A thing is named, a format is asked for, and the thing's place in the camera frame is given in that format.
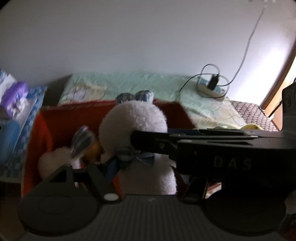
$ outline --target white wall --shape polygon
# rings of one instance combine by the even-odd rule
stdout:
[[[0,11],[0,66],[31,85],[75,71],[193,75],[207,63],[231,79],[262,6],[260,0],[11,0]],[[270,2],[228,96],[260,104],[295,36],[296,3]]]

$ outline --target white fluffy fur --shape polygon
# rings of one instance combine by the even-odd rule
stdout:
[[[152,103],[128,101],[115,106],[103,119],[99,140],[105,153],[104,163],[121,148],[132,148],[131,133],[135,130],[167,132],[166,117]],[[165,195],[176,193],[176,179],[166,155],[155,155],[149,167],[134,161],[127,169],[119,171],[119,184],[123,194]]]
[[[70,154],[70,149],[67,147],[57,148],[52,152],[44,153],[38,161],[38,172],[40,177],[42,179],[47,178],[55,170],[59,169],[65,164],[70,164],[73,169],[79,169],[79,159],[71,159]]]

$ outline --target orange box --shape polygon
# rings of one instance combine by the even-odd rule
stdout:
[[[155,105],[166,115],[169,128],[194,128],[179,103],[156,101]],[[70,146],[75,132],[83,125],[98,133],[101,121],[114,106],[115,101],[100,101],[41,108],[36,116],[28,145],[22,196],[41,182],[37,163],[42,154],[58,147]]]

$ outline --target wooden door frame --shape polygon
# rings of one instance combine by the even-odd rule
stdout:
[[[267,106],[270,104],[270,102],[272,101],[272,99],[274,98],[274,96],[276,95],[278,90],[280,89],[282,83],[285,80],[285,77],[287,76],[287,74],[292,66],[292,63],[293,63],[295,57],[296,57],[296,41],[294,42],[294,45],[293,45],[292,50],[290,52],[290,55],[284,65],[279,77],[277,78],[273,87],[271,88],[271,90],[269,91],[269,93],[265,97],[264,101],[260,105],[260,107],[263,110],[265,110],[267,108]]]

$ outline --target ribbed gray surface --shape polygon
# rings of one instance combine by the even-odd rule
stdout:
[[[26,233],[20,241],[183,241],[183,240],[285,240],[277,233],[257,237],[228,234],[208,221],[195,205],[175,196],[127,196],[119,204],[105,205],[84,229],[66,236],[41,237]]]

